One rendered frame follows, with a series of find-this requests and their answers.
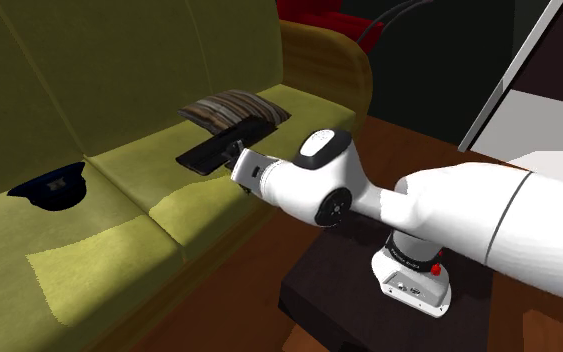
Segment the striped brown cushion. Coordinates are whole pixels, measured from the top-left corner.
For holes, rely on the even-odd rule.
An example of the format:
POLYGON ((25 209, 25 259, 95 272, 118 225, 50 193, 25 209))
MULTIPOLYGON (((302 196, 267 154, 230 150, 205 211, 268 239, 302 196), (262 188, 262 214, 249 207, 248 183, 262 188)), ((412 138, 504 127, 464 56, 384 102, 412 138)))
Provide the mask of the striped brown cushion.
POLYGON ((204 128, 212 135, 254 116, 275 126, 285 122, 291 114, 259 95, 242 90, 227 90, 185 106, 178 114, 204 128))

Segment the dark blue peaked cap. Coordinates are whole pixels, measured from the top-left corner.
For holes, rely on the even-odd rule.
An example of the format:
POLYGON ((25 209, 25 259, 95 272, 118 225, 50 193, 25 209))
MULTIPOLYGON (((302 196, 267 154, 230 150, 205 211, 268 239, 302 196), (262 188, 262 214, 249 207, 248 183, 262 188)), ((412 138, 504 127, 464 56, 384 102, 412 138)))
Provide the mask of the dark blue peaked cap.
POLYGON ((8 196, 26 198, 33 206, 46 211, 63 211, 79 204, 87 194, 82 172, 84 162, 76 162, 50 171, 15 186, 8 196))

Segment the black flat rectangular device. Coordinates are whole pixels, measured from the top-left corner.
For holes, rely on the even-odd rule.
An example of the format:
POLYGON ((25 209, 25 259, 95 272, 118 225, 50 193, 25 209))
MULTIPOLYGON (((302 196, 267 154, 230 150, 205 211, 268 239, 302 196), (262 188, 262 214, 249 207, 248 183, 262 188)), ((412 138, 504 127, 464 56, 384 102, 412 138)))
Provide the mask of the black flat rectangular device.
POLYGON ((221 153, 228 142, 241 139, 244 148, 248 148, 276 129, 277 126, 272 122, 249 116, 176 157, 175 160, 190 171, 206 176, 223 166, 225 159, 221 153))

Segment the dark robot stand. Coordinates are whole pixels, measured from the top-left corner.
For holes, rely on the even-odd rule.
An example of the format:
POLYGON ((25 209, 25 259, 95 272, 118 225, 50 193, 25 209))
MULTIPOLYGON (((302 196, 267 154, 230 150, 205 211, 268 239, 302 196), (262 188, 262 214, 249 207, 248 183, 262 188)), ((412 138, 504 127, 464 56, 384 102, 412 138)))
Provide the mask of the dark robot stand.
POLYGON ((330 352, 487 352, 492 270, 444 250, 452 303, 430 317, 380 290, 371 259, 389 232, 355 213, 324 230, 282 280, 280 309, 330 352))

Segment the olive green sofa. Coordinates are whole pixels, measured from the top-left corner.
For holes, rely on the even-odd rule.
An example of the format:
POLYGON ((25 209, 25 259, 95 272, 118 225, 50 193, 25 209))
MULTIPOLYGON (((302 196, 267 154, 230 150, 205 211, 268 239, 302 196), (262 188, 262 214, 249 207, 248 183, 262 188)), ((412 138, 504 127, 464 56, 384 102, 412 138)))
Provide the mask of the olive green sofa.
POLYGON ((0 352, 126 352, 270 218, 175 160, 208 137, 178 110, 232 89, 291 114, 256 146, 290 159, 361 128, 372 74, 273 0, 0 0, 0 352), (72 208, 7 195, 76 162, 72 208))

